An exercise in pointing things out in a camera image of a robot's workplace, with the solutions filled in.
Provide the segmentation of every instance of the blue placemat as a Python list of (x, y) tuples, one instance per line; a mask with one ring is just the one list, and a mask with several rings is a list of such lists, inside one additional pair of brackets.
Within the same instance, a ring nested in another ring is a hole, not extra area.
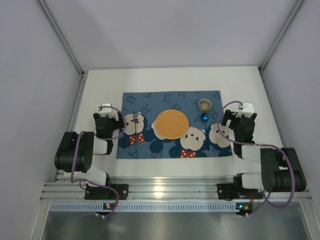
[[(207, 135), (204, 134), (205, 124), (198, 109), (198, 101), (201, 99), (212, 102), (212, 108), (207, 113)], [(180, 139), (164, 139), (155, 131), (154, 121), (161, 112), (168, 109), (183, 112), (189, 120), (188, 132)], [(122, 112), (125, 114), (127, 126), (119, 139), (116, 156), (118, 159), (230, 156), (230, 143), (218, 133), (216, 124), (221, 109), (220, 91), (125, 92)], [(133, 112), (139, 113), (136, 128)], [(222, 130), (228, 134), (228, 128), (222, 127)]]

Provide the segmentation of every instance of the fork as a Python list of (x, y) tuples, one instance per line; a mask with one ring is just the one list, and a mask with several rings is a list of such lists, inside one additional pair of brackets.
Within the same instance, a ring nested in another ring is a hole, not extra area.
[(136, 135), (137, 134), (137, 124), (139, 123), (137, 112), (133, 112), (133, 122), (134, 122), (134, 135)]

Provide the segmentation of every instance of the white wall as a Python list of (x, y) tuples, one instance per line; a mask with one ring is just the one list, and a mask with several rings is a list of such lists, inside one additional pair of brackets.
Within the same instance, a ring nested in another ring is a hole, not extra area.
[(25, 240), (79, 75), (35, 0), (0, 1), (0, 233)]
[(259, 66), (296, 0), (46, 0), (85, 70)]
[(285, 140), (320, 213), (320, 1), (307, 0), (265, 70)]

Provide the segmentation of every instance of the blue spoon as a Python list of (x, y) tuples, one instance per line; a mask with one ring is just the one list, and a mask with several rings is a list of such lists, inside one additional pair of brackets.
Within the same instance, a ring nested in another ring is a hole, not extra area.
[(208, 150), (210, 150), (209, 142), (208, 142), (208, 139), (207, 139), (207, 122), (209, 120), (208, 114), (202, 113), (201, 120), (204, 123), (204, 127), (205, 127), (205, 139), (206, 139), (207, 148), (208, 148)]

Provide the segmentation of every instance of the yellow round mat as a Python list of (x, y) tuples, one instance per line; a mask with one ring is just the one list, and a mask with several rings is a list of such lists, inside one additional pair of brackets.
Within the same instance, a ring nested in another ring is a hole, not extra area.
[(170, 140), (179, 139), (187, 132), (187, 116), (178, 110), (169, 109), (161, 112), (155, 120), (155, 129), (162, 137)]

